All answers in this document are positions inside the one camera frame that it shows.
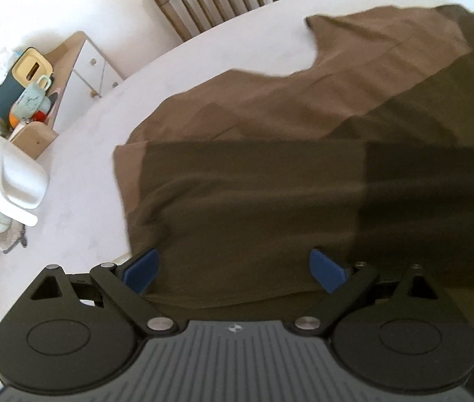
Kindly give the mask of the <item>brown colour-block sweater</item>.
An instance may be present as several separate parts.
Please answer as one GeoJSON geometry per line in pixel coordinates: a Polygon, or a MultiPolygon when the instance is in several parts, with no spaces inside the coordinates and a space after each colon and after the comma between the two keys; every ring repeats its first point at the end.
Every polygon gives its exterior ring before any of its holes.
{"type": "Polygon", "coordinates": [[[286,77],[229,70],[165,99],[113,153],[148,301],[176,315],[287,318],[324,296],[320,247],[389,277],[418,262],[474,320],[474,13],[307,18],[286,77]]]}

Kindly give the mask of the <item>mint green mug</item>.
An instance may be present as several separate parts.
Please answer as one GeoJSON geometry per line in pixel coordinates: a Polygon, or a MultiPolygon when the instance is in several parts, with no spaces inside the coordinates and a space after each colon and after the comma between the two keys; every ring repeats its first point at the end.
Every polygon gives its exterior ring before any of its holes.
{"type": "Polygon", "coordinates": [[[47,97],[47,90],[51,85],[52,78],[46,74],[30,82],[11,107],[11,116],[21,120],[32,118],[37,112],[48,114],[51,110],[51,100],[47,97]]]}

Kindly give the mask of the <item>wooden white sideboard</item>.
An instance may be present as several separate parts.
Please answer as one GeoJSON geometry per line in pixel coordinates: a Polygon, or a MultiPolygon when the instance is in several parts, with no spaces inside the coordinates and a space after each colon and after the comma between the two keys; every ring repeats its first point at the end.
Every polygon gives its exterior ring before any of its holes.
{"type": "Polygon", "coordinates": [[[16,130],[12,143],[38,158],[59,133],[70,128],[92,105],[123,82],[122,75],[86,33],[78,31],[44,57],[53,68],[52,109],[43,123],[16,130]]]}

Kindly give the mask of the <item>yellow teal toaster box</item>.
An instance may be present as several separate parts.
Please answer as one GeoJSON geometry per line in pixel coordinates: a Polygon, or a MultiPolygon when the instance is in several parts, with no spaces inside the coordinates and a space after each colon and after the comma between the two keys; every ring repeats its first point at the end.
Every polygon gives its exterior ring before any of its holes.
{"type": "Polygon", "coordinates": [[[52,74],[50,61],[37,49],[27,48],[0,84],[0,118],[8,119],[12,105],[31,82],[37,82],[42,75],[52,78],[52,74]]]}

